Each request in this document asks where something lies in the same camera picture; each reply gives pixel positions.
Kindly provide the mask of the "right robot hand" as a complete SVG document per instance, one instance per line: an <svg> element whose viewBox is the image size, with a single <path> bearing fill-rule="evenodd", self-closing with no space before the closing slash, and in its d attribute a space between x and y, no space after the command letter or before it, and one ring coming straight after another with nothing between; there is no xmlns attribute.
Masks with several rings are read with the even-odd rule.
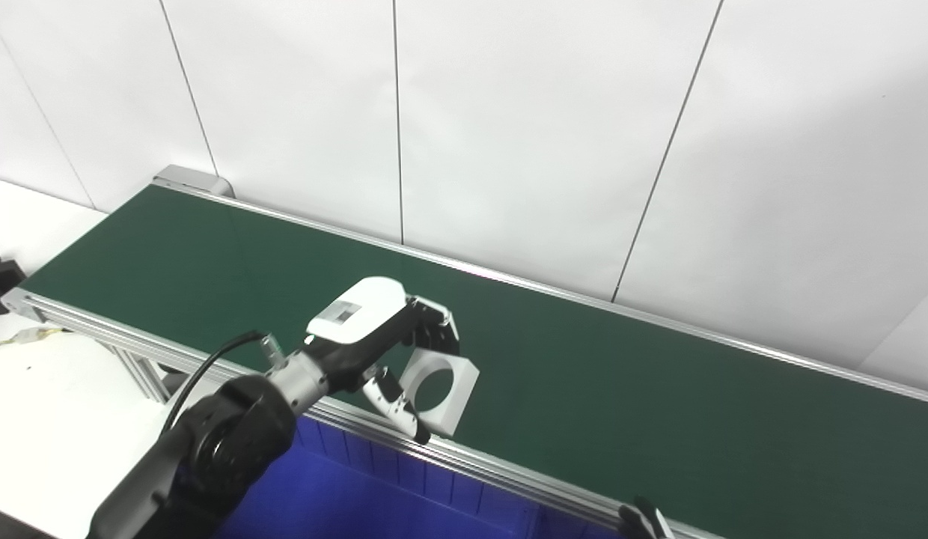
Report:
<svg viewBox="0 0 928 539"><path fill-rule="evenodd" d="M636 496L632 504L622 504L617 514L617 533L623 538L676 538L658 506L646 497Z"/></svg>

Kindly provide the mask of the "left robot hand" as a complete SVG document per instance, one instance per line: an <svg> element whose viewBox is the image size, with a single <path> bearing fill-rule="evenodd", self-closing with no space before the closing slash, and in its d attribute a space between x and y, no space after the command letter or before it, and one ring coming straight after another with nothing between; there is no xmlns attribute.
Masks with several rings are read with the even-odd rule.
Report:
<svg viewBox="0 0 928 539"><path fill-rule="evenodd" d="M359 280L311 320L301 346L323 372L327 395L362 392L368 402L419 445L429 428L399 378L378 364L398 344L456 355L460 332L443 305L410 296L392 278Z"/></svg>

